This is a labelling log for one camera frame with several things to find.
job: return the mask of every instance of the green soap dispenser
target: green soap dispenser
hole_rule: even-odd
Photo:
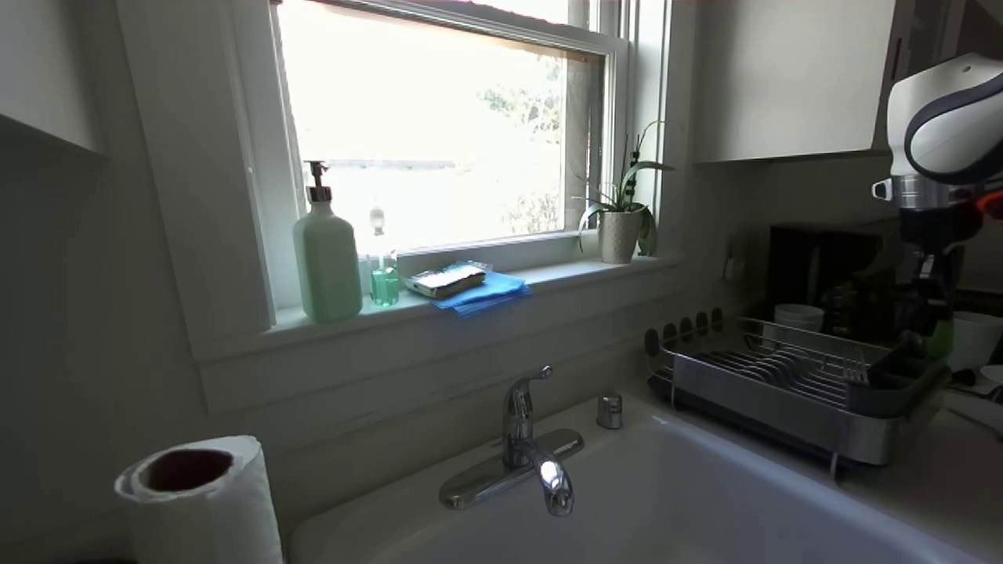
[[[326,166],[311,160],[311,212],[293,222],[305,314],[313,322],[351,318],[364,309],[353,230],[333,212]]]

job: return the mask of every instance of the paper towel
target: paper towel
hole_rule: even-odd
[[[264,449],[253,436],[188,441],[115,478],[140,564],[281,564]]]

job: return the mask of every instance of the white sink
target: white sink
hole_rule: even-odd
[[[540,481],[521,481],[467,511],[440,503],[440,484],[497,454],[477,449],[427,472],[308,521],[298,564],[966,564],[975,562],[827,481],[626,397],[626,429],[595,429],[595,405],[540,429],[578,429],[586,449],[565,459],[578,508],[552,517]]]

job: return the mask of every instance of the dish drying rack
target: dish drying rack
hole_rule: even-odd
[[[818,450],[830,475],[886,465],[951,368],[911,345],[878,347],[794,326],[696,316],[645,334],[651,389],[673,408],[726,417]]]

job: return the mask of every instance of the faucet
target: faucet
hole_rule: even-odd
[[[570,457],[586,446],[572,429],[534,436],[534,395],[531,386],[544,380],[552,366],[518,380],[503,395],[500,457],[488,457],[442,481],[440,497],[446,508],[471,508],[506,484],[536,472],[544,511],[565,517],[572,511],[572,484],[558,457]]]
[[[503,395],[500,463],[506,470],[536,470],[544,511],[565,517],[572,511],[572,484],[566,470],[534,438],[534,395],[531,386],[544,380],[552,366],[518,380]]]

